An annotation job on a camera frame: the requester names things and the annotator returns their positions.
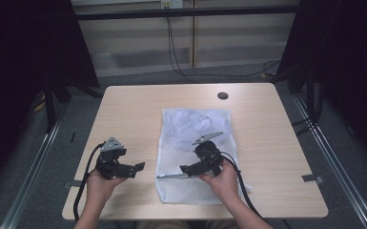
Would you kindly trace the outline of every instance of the white mesh laundry bag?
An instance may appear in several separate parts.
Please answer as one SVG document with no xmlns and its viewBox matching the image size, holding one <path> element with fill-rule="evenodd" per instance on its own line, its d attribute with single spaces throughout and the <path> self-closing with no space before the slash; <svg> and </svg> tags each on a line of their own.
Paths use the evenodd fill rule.
<svg viewBox="0 0 367 229">
<path fill-rule="evenodd" d="M 202 135 L 223 132 L 211 141 L 237 163 L 231 113 L 218 109 L 164 109 L 155 169 L 155 185 L 163 203 L 220 204 L 211 187 L 198 177 L 156 178 L 181 174 L 180 165 L 199 161 L 192 143 Z"/>
</svg>

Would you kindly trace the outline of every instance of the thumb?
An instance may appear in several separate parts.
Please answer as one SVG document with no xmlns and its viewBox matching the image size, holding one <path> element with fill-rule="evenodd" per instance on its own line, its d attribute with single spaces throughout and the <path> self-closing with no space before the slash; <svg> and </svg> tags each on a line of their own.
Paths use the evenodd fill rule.
<svg viewBox="0 0 367 229">
<path fill-rule="evenodd" d="M 199 175 L 198 176 L 201 180 L 203 180 L 204 182 L 210 184 L 211 180 L 213 179 L 212 177 L 208 176 L 208 175 Z"/>
</svg>

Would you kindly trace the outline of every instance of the metal bracket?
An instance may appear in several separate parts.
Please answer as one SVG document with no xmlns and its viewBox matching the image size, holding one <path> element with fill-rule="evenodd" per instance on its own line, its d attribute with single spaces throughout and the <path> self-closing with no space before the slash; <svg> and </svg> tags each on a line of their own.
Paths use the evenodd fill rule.
<svg viewBox="0 0 367 229">
<path fill-rule="evenodd" d="M 317 184 L 325 182 L 325 179 L 322 176 L 315 177 L 314 175 L 304 175 L 302 176 L 304 182 L 316 181 Z"/>
<path fill-rule="evenodd" d="M 62 187 L 65 189 L 70 189 L 71 187 L 80 187 L 81 184 L 82 180 L 72 180 L 72 181 L 66 181 Z"/>
<path fill-rule="evenodd" d="M 199 139 L 195 140 L 192 145 L 196 145 L 196 144 L 201 144 L 201 143 L 204 143 L 208 140 L 210 140 L 211 138 L 214 138 L 218 135 L 222 135 L 224 134 L 223 132 L 217 132 L 217 133 L 212 133 L 212 134 L 207 134 L 207 135 L 203 135 L 201 136 Z"/>
<path fill-rule="evenodd" d="M 103 145 L 100 152 L 108 152 L 108 151 L 113 151 L 115 149 L 121 149 L 121 148 L 123 148 L 123 144 L 121 144 L 121 142 L 119 142 L 114 137 L 110 137 L 109 140 L 107 140 L 106 143 Z"/>
</svg>

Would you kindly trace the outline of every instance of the black cable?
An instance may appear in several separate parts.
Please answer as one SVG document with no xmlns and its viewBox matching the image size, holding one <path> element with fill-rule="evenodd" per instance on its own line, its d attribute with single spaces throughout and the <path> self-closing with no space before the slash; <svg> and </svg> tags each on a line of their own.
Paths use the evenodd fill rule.
<svg viewBox="0 0 367 229">
<path fill-rule="evenodd" d="M 248 192 L 246 192 L 246 188 L 245 188 L 245 184 L 243 182 L 243 178 L 242 175 L 240 174 L 240 170 L 237 168 L 236 162 L 234 161 L 234 158 L 232 156 L 230 156 L 229 154 L 225 153 L 225 152 L 221 152 L 221 154 L 227 155 L 229 156 L 231 159 L 224 157 L 228 162 L 230 162 L 233 166 L 234 169 L 236 170 L 236 174 L 237 174 L 237 179 L 239 180 L 239 185 L 240 185 L 240 189 L 242 191 L 243 197 L 246 200 L 246 203 L 248 204 L 249 208 L 252 209 L 252 211 L 254 211 L 261 219 L 265 220 L 255 209 L 254 205 L 252 204 L 251 200 L 249 199 L 248 196 Z"/>
<path fill-rule="evenodd" d="M 118 221 L 115 221 L 114 224 L 115 224 L 115 229 L 121 229 L 120 223 L 118 223 Z"/>
<path fill-rule="evenodd" d="M 318 96 L 318 100 L 317 100 L 317 104 L 316 104 L 316 108 L 315 111 L 312 115 L 310 115 L 309 117 L 300 120 L 298 122 L 294 122 L 292 123 L 293 126 L 298 125 L 300 123 L 303 123 L 304 121 L 308 121 L 309 123 L 307 123 L 307 125 L 302 128 L 301 130 L 299 130 L 296 135 L 302 135 L 305 132 L 307 132 L 310 128 L 315 127 L 315 125 L 317 124 L 317 122 L 319 121 L 320 115 L 322 113 L 322 106 L 323 106 L 323 89 L 321 86 L 319 86 L 319 96 Z"/>
<path fill-rule="evenodd" d="M 287 221 L 286 219 L 283 219 L 282 221 L 284 222 L 285 226 L 286 226 L 288 229 L 291 229 L 291 226 L 290 226 L 290 224 L 288 223 L 288 221 Z"/>
<path fill-rule="evenodd" d="M 91 156 L 89 157 L 88 164 L 87 164 L 86 169 L 85 169 L 85 174 L 84 174 L 82 182 L 81 182 L 81 186 L 79 187 L 78 194 L 76 195 L 75 202 L 73 203 L 73 215 L 75 216 L 75 222 L 79 221 L 78 204 L 79 204 L 79 200 L 82 197 L 83 190 L 85 189 L 85 184 L 86 184 L 86 182 L 88 180 L 88 177 L 90 175 L 90 173 L 88 173 L 88 171 L 89 171 L 89 167 L 91 166 L 93 155 L 94 155 L 94 153 L 96 153 L 97 149 L 101 148 L 105 143 L 106 142 L 98 144 L 96 147 L 94 147 L 94 149 L 91 153 Z"/>
<path fill-rule="evenodd" d="M 215 73 L 183 73 L 183 71 L 180 69 L 180 66 L 177 61 L 176 52 L 174 48 L 174 42 L 173 42 L 173 35 L 172 35 L 172 24 L 171 24 L 171 18 L 167 17 L 168 22 L 168 38 L 169 38 L 169 60 L 171 62 L 173 70 L 185 77 L 187 80 L 193 82 L 193 83 L 199 83 L 197 81 L 191 80 L 187 76 L 229 76 L 229 77 L 247 77 L 252 76 L 259 73 L 265 73 L 266 70 L 271 69 L 274 65 L 280 62 L 280 60 L 270 60 L 263 64 L 263 69 L 261 71 L 255 72 L 255 73 L 249 73 L 249 74 L 215 74 Z M 174 61 L 176 63 L 177 69 L 174 67 L 173 61 L 172 61 L 172 52 L 174 55 Z M 267 64 L 274 62 L 269 67 L 266 67 Z"/>
<path fill-rule="evenodd" d="M 335 10 L 333 11 L 329 22 L 326 25 L 324 25 L 324 28 L 323 28 L 324 29 L 324 33 L 321 34 L 320 35 L 321 38 L 318 39 L 318 40 L 321 40 L 322 42 L 320 42 L 320 46 L 318 48 L 318 54 L 316 55 L 316 60 L 313 61 L 313 63 L 314 62 L 317 62 L 317 59 L 320 57 L 321 53 L 323 52 L 323 47 L 324 47 L 324 45 L 326 43 L 326 39 L 328 37 L 329 30 L 331 29 L 332 24 L 335 21 L 335 17 L 336 17 L 336 13 L 337 13 L 337 10 L 338 10 L 339 5 L 340 5 L 340 0 L 337 0 Z M 304 127 L 296 135 L 301 135 L 301 134 L 305 133 L 306 130 L 308 130 L 310 127 L 313 127 L 313 126 L 316 125 L 316 123 L 319 120 L 320 115 L 321 115 L 322 103 L 323 103 L 323 91 L 322 91 L 322 87 L 319 86 L 319 99 L 318 99 L 317 109 L 315 110 L 314 114 L 310 114 L 310 117 L 308 117 L 308 118 L 306 118 L 304 120 L 304 121 L 307 121 L 308 120 L 311 123 L 308 124 L 306 127 Z"/>
</svg>

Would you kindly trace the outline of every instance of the light wood surface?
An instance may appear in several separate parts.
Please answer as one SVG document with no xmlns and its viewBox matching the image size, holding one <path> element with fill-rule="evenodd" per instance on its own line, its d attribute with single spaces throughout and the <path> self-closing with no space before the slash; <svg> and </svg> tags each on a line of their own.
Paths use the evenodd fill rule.
<svg viewBox="0 0 367 229">
<path fill-rule="evenodd" d="M 229 95 L 226 100 L 217 97 Z M 93 148 L 110 136 L 121 141 L 124 164 L 146 162 L 144 171 L 118 186 L 102 219 L 230 219 L 223 205 L 163 204 L 154 186 L 162 109 L 226 109 L 232 113 L 239 164 L 249 197 L 264 218 L 322 218 L 328 213 L 275 87 L 271 84 L 201 84 L 109 87 L 92 126 L 75 179 L 81 180 Z M 98 153 L 93 158 L 94 167 Z M 78 188 L 72 187 L 63 209 L 73 219 Z M 86 192 L 79 203 L 79 214 Z"/>
</svg>

